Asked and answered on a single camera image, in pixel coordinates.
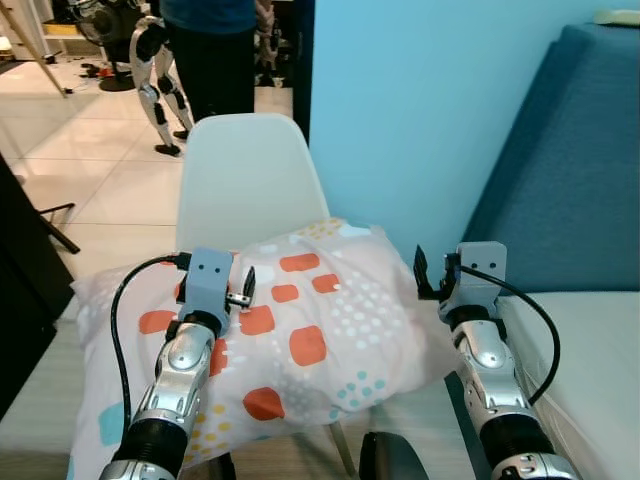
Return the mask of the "dark door frame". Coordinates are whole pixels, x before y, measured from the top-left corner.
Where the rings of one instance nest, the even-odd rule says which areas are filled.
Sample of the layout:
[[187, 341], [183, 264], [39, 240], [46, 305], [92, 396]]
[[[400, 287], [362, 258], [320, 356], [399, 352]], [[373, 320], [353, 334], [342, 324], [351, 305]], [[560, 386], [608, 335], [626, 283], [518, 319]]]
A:
[[312, 79], [314, 79], [314, 36], [317, 0], [293, 0], [294, 69], [292, 108], [294, 123], [310, 143]]

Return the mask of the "white and black humanoid robot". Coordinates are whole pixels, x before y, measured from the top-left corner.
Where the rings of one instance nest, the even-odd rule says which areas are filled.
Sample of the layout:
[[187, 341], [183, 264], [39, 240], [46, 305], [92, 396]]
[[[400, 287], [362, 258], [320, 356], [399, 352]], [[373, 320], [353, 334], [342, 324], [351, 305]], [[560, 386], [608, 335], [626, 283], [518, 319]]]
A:
[[180, 148], [174, 138], [186, 140], [195, 125], [186, 96], [172, 76], [173, 51], [163, 19], [143, 15], [129, 45], [131, 73], [138, 99], [148, 120], [159, 134], [159, 154], [177, 157]]

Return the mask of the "black furniture with legs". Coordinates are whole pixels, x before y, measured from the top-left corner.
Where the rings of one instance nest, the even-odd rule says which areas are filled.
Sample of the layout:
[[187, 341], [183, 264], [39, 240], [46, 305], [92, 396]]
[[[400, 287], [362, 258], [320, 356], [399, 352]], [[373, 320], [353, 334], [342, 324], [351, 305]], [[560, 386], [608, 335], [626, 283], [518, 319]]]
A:
[[54, 340], [72, 282], [46, 218], [0, 156], [0, 420]]

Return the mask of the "black standing fan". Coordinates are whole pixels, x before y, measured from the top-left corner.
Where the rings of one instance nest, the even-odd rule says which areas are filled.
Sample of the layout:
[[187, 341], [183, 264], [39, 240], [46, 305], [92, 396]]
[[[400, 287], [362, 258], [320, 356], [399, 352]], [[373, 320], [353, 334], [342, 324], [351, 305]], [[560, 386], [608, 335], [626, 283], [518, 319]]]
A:
[[134, 28], [143, 15], [138, 0], [70, 0], [70, 8], [76, 14], [77, 29], [81, 35], [101, 47], [108, 61], [110, 73], [100, 74], [102, 91], [122, 92], [133, 90], [131, 72], [122, 72], [120, 64], [127, 64], [129, 41]]

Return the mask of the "black robot foot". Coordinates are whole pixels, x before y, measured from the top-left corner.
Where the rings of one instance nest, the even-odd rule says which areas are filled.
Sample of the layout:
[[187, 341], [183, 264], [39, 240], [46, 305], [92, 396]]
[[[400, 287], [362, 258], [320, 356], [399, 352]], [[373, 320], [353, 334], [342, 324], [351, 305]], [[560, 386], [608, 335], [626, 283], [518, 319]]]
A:
[[412, 445], [402, 435], [369, 431], [362, 439], [358, 480], [430, 480]]

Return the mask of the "white pillow with orange patches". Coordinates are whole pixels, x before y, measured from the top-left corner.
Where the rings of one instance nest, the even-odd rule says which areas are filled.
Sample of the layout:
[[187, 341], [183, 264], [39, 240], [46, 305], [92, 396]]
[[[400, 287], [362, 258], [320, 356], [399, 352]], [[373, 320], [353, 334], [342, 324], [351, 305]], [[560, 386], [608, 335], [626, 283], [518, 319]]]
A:
[[[183, 461], [198, 465], [270, 436], [369, 410], [456, 369], [448, 326], [417, 297], [383, 230], [332, 218], [248, 244], [232, 280], [256, 269], [252, 307], [230, 316]], [[67, 480], [97, 480], [122, 438], [119, 369], [138, 401], [177, 317], [182, 273], [120, 266], [79, 279], [84, 397]]]

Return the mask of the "white plastic chair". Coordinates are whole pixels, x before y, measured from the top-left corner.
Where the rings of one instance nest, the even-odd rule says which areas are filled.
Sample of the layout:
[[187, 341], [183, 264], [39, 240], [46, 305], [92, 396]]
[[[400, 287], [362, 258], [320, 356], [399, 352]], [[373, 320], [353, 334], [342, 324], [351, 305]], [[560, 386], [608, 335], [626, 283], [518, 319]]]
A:
[[307, 142], [288, 116], [209, 116], [183, 156], [175, 246], [238, 250], [330, 216]]

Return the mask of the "pale green cushion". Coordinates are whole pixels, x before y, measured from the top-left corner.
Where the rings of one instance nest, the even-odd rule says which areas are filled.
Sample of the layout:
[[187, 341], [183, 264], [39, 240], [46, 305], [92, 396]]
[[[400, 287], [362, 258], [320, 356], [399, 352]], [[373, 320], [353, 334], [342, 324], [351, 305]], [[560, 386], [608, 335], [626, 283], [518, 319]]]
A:
[[593, 22], [598, 26], [622, 26], [640, 28], [639, 10], [605, 9], [593, 15]]

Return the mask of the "person in black trousers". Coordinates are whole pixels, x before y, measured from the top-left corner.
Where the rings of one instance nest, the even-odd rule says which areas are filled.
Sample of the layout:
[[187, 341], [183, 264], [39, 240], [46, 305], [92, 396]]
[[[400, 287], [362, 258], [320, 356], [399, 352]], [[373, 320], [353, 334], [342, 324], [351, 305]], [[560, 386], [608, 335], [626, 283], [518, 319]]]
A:
[[195, 122], [255, 110], [259, 0], [157, 0]]

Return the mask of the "wooden easel leg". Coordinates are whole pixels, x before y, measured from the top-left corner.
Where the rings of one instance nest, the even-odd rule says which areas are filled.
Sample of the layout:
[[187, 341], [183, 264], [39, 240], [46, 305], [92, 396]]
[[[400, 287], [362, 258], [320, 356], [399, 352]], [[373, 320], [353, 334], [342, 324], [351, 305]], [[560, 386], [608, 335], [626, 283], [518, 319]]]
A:
[[52, 74], [49, 64], [46, 63], [45, 55], [42, 55], [41, 51], [33, 44], [31, 38], [29, 38], [26, 33], [26, 29], [23, 28], [24, 24], [22, 20], [14, 17], [13, 9], [9, 8], [6, 0], [0, 0], [0, 17], [3, 17], [6, 27], [10, 29], [10, 32], [13, 32], [14, 35], [18, 37], [18, 45], [22, 46], [23, 49], [27, 49], [29, 55], [32, 56], [33, 63], [45, 74], [47, 81], [50, 82], [56, 93], [58, 93], [61, 99], [68, 99], [67, 91], [61, 86], [58, 79]]

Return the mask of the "teal upholstered sofa back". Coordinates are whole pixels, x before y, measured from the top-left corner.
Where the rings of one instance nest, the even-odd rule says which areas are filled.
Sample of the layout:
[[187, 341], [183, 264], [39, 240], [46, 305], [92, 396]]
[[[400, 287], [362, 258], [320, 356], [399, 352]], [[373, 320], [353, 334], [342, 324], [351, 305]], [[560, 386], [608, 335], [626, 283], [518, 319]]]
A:
[[507, 247], [522, 291], [639, 288], [639, 55], [595, 24], [549, 46], [465, 233]]

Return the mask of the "white seat cushion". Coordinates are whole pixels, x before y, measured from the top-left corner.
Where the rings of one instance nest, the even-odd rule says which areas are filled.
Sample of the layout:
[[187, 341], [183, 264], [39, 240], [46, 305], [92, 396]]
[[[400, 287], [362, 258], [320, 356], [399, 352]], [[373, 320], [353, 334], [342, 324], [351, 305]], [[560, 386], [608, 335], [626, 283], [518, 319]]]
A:
[[[535, 404], [554, 448], [585, 480], [640, 480], [640, 296], [637, 292], [530, 294], [548, 312], [559, 333], [559, 367]], [[518, 360], [518, 379], [532, 393], [549, 372], [553, 344], [547, 325], [524, 301], [498, 300], [508, 344]], [[465, 407], [456, 374], [445, 379], [460, 421], [474, 474], [490, 470], [477, 428]]]

